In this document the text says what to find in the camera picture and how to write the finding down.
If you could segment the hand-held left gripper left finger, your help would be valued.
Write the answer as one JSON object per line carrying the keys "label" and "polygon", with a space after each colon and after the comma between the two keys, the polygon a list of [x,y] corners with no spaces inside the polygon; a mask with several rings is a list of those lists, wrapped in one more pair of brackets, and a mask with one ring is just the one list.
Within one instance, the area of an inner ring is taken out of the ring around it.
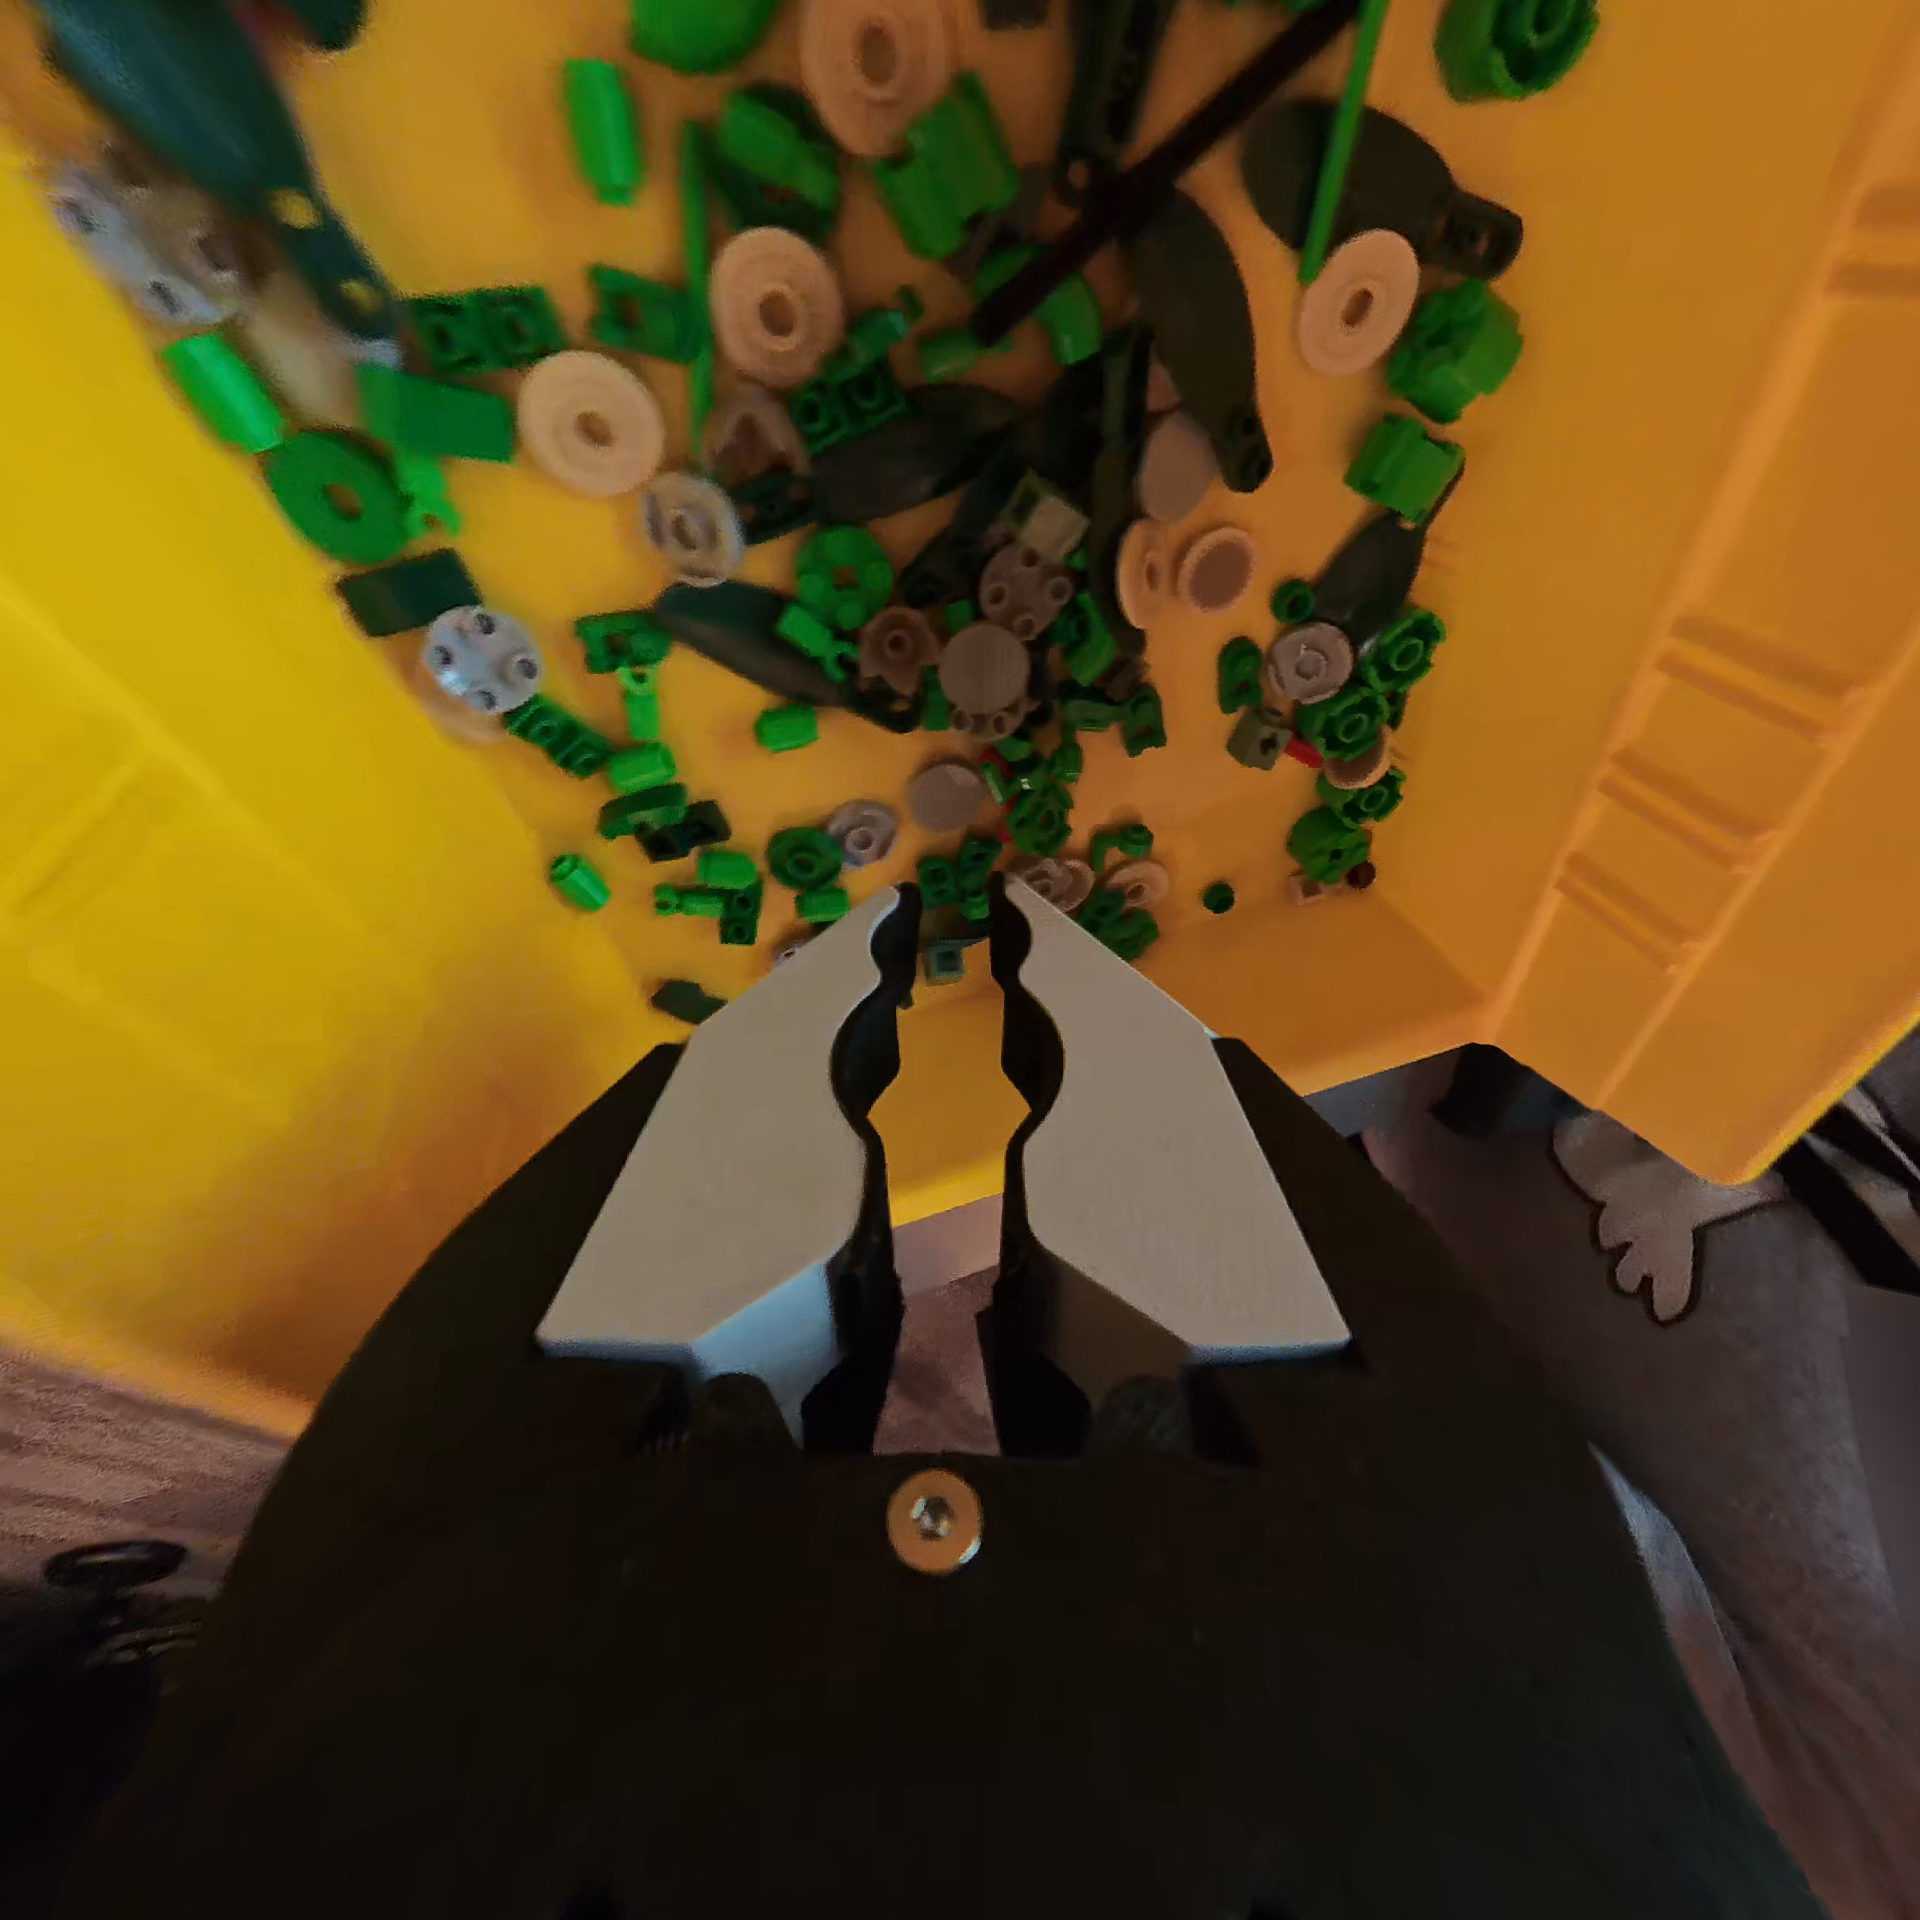
{"label": "hand-held left gripper left finger", "polygon": [[887,885],[679,1052],[544,1312],[549,1354],[759,1380],[809,1451],[871,1454],[903,1326],[872,1107],[921,891]]}

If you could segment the beige ringed disc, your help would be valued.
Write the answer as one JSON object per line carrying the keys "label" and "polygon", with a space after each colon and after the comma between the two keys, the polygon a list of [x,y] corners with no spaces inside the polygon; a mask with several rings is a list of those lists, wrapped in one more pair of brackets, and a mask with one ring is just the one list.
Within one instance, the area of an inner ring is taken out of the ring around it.
{"label": "beige ringed disc", "polygon": [[579,495],[628,495],[664,464],[664,418],[651,388],[612,356],[563,350],[518,378],[518,454]]}
{"label": "beige ringed disc", "polygon": [[1294,343],[1310,373],[1353,378],[1401,338],[1422,295],[1422,260],[1397,231],[1367,228],[1328,253],[1300,291]]}
{"label": "beige ringed disc", "polygon": [[814,380],[848,335],[832,263],[779,226],[749,226],[715,251],[709,311],[720,358],[783,392]]}
{"label": "beige ringed disc", "polygon": [[845,154],[895,154],[955,71],[947,2],[800,2],[800,85]]}

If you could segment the yellow plastic bin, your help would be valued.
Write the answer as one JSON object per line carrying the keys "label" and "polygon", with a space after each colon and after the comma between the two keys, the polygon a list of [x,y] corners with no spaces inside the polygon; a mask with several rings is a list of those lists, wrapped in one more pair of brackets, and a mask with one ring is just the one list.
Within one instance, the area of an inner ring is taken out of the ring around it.
{"label": "yellow plastic bin", "polygon": [[[1456,428],[1379,886],[1284,898],[1295,760],[1215,650],[1340,546],[1392,397],[1310,374],[1235,154],[1260,574],[1171,616],[1168,744],[1087,743],[1177,896],[1144,971],[1302,1092],[1487,1040],[1741,1181],[1915,1021],[1915,5],[1600,5],[1573,76],[1456,103],[1440,5],[1369,87],[1511,206],[1517,371]],[[289,1432],[428,1252],[761,950],[544,879],[598,802],[470,740],[160,373],[37,171],[103,123],[4,5],[4,1346]]]}

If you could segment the dark green long beam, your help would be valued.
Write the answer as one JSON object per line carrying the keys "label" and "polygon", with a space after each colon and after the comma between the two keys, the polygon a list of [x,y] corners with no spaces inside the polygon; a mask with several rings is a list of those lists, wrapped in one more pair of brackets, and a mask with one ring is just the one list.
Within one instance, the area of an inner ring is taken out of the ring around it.
{"label": "dark green long beam", "polygon": [[392,291],[331,206],[255,38],[217,2],[38,5],[55,68],[221,210],[273,231],[323,314],[397,333]]}

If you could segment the pile of small toy pieces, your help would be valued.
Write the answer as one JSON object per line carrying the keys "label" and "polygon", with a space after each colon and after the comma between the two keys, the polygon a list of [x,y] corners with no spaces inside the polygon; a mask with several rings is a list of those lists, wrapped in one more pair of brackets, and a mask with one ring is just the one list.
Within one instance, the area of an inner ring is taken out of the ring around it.
{"label": "pile of small toy pieces", "polygon": [[[55,68],[33,12],[43,60],[84,96]],[[1133,518],[1173,524],[1191,495],[1225,485],[1153,352],[1121,251],[1131,236],[989,350],[969,316],[1139,159],[1139,119],[1177,5],[1071,5],[1071,85],[1056,151],[1038,166],[1017,165],[960,43],[947,93],[897,151],[845,154],[800,85],[798,12],[630,6],[630,50],[648,77],[734,87],[715,115],[679,126],[680,280],[590,266],[593,352],[657,400],[661,471],[731,494],[747,541],[734,580],[787,596],[776,631],[854,693],[843,712],[893,733],[947,730],[983,757],[941,760],[904,792],[924,832],[967,832],[963,850],[919,861],[936,920],[926,975],[957,978],[957,950],[983,938],[1000,844],[1023,854],[1029,886],[1139,959],[1165,894],[1151,834],[1100,832],[1091,861],[1065,858],[1084,759],[1075,738],[1117,730],[1131,757],[1165,747],[1144,632],[1115,606],[1115,546]],[[1271,103],[1335,106],[1350,52],[1353,28],[1223,141],[1246,140]],[[396,338],[361,343],[323,314],[272,228],[221,210],[84,99],[115,141],[101,162],[49,182],[61,226],[179,330],[160,358],[181,397],[251,460],[289,531],[334,565],[349,624],[371,639],[423,643],[448,607],[499,607],[457,552],[425,551],[428,536],[461,527],[431,487],[446,460],[534,468],[516,445],[521,373],[573,350],[545,287],[486,284],[409,301],[390,287]],[[795,390],[734,373],[715,350],[710,263],[749,226],[805,237],[843,287],[848,335]],[[1517,320],[1492,280],[1422,266],[1420,301],[1380,360],[1413,415],[1380,420],[1348,468],[1374,514],[1428,522],[1448,501],[1464,456],[1432,429],[1492,392],[1520,356]],[[819,524],[814,454],[903,413],[909,388],[944,383],[1027,404],[991,466],[912,512]],[[1404,610],[1353,646],[1310,621],[1302,580],[1281,584],[1276,612],[1308,627],[1302,643],[1278,643],[1276,663],[1257,663],[1247,638],[1232,639],[1219,706],[1239,717],[1232,750],[1243,760],[1271,766],[1287,747],[1287,709],[1300,706],[1302,754],[1358,766],[1353,780],[1321,776],[1321,802],[1287,845],[1304,866],[1295,896],[1336,896],[1374,876],[1369,830],[1399,802],[1401,775],[1375,775],[1372,760],[1401,727],[1443,627]],[[675,645],[644,607],[588,614],[576,632],[588,669],[624,680],[644,680]],[[757,740],[795,750],[816,735],[816,710],[838,709],[783,702],[757,717]],[[700,883],[656,886],[661,916],[705,915],[724,943],[757,942],[755,863],[723,845],[717,807],[688,798],[651,712],[630,712],[628,747],[545,695],[502,722],[473,722],[529,738],[568,776],[607,780],[604,836],[661,861],[700,860]]]}

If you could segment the thin green stick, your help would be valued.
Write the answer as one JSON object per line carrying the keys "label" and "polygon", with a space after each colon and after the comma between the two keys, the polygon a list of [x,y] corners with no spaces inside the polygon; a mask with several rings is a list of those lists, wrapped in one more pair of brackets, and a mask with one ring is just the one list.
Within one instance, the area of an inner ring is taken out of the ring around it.
{"label": "thin green stick", "polygon": [[1358,2],[1355,6],[1348,72],[1328,120],[1328,136],[1319,159],[1308,228],[1300,246],[1299,284],[1302,287],[1319,279],[1335,245],[1336,212],[1353,166],[1353,151],[1359,136],[1367,88],[1374,76],[1388,12],[1390,2]]}

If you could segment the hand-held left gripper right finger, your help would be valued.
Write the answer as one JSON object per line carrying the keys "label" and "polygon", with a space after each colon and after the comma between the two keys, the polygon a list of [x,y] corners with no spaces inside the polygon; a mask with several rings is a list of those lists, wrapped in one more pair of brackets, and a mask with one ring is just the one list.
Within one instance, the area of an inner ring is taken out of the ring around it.
{"label": "hand-held left gripper right finger", "polygon": [[1078,1454],[1133,1380],[1343,1354],[1353,1332],[1215,1034],[1023,879],[991,900],[1019,1092],[977,1343],[1004,1454]]}

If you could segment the black axle stick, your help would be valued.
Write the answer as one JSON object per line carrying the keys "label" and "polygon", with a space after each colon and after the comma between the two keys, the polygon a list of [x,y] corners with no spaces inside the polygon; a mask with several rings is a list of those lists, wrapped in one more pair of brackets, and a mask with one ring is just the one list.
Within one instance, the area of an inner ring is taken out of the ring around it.
{"label": "black axle stick", "polygon": [[1359,2],[1328,2],[1289,23],[1257,58],[1191,107],[1157,146],[1105,181],[1077,220],[1051,236],[1014,276],[977,300],[967,320],[975,344],[995,348],[1102,248],[1139,234],[1195,162],[1239,130],[1358,20]]}

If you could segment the dark green leaf piece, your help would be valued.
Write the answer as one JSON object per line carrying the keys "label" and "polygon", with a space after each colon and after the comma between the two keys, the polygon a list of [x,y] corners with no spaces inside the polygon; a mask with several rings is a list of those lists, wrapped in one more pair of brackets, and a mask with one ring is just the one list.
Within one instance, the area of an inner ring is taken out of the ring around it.
{"label": "dark green leaf piece", "polygon": [[776,631],[789,602],[755,583],[675,583],[644,610],[672,639],[683,643],[741,680],[790,703],[849,710],[856,695],[833,680],[811,656]]}
{"label": "dark green leaf piece", "polygon": [[1353,646],[1375,639],[1409,602],[1428,531],[1392,512],[1369,516],[1311,580],[1310,621],[1340,629]]}
{"label": "dark green leaf piece", "polygon": [[[1332,119],[1328,101],[1271,103],[1251,120],[1241,144],[1246,195],[1260,222],[1294,251],[1304,248]],[[1427,268],[1483,280],[1512,266],[1524,236],[1520,215],[1461,187],[1423,135],[1365,107],[1329,246],[1372,228],[1397,234]]]}
{"label": "dark green leaf piece", "polygon": [[1223,485],[1260,492],[1276,460],[1257,400],[1253,309],[1225,234],[1173,189],[1121,251],[1153,352],[1207,432]]}
{"label": "dark green leaf piece", "polygon": [[865,526],[985,474],[1027,420],[1017,397],[973,383],[916,387],[903,413],[811,460],[811,516]]}

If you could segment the black object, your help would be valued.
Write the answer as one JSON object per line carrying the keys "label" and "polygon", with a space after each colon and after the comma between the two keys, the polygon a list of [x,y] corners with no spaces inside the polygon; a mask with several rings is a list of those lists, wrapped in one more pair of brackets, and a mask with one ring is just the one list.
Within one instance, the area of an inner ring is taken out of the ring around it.
{"label": "black object", "polygon": [[96,1542],[53,1555],[29,1589],[4,1587],[4,1686],[141,1663],[190,1646],[208,1605],[174,1589],[184,1559],[179,1542]]}

